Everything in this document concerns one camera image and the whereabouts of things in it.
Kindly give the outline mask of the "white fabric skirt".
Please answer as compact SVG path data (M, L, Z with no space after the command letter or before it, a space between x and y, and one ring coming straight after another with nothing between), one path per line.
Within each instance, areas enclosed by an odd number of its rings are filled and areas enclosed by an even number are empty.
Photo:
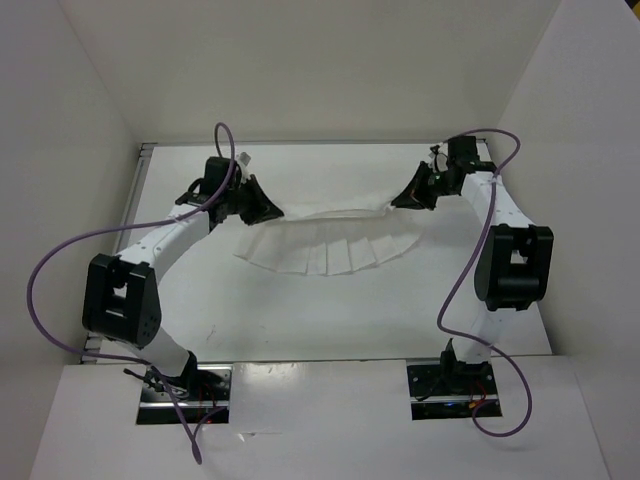
M235 257L279 274L345 275L402 256L424 234L412 212L381 195L279 208L283 217L248 228Z

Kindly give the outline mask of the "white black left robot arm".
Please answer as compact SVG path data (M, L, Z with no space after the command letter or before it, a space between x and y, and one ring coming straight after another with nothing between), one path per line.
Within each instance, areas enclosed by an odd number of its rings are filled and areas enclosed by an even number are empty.
M228 217L253 226L283 217L248 170L251 158L210 157L203 177L175 201L166 219L115 255L99 254L88 267L84 328L126 348L156 368L149 384L184 400L211 385L195 354L161 326L159 284L169 269Z

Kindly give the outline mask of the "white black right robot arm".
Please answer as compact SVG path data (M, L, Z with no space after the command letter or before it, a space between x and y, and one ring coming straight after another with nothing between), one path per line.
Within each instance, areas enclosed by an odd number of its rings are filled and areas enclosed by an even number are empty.
M477 139L459 135L430 149L392 206L432 210L439 199L460 196L476 213L481 232L472 252L479 312L468 332L453 335L440 354L438 379L428 395L462 392L487 373L494 345L522 312L546 294L554 234L536 225L504 186L501 169L481 160Z

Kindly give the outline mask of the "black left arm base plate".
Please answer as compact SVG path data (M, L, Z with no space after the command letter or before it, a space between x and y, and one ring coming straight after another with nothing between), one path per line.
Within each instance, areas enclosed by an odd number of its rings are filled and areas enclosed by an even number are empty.
M231 364L200 364L200 372L206 372L206 385L186 397L177 396L179 407L189 425L196 425L206 417L208 424L226 424L229 421L229 404L233 367ZM175 425L180 420L165 388L153 373L142 377L137 425Z

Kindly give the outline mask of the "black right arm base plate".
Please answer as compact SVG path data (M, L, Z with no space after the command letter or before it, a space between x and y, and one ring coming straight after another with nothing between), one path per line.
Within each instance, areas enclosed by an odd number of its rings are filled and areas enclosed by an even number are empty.
M498 390L489 364L464 374L445 375L439 363L406 366L413 421L501 417Z

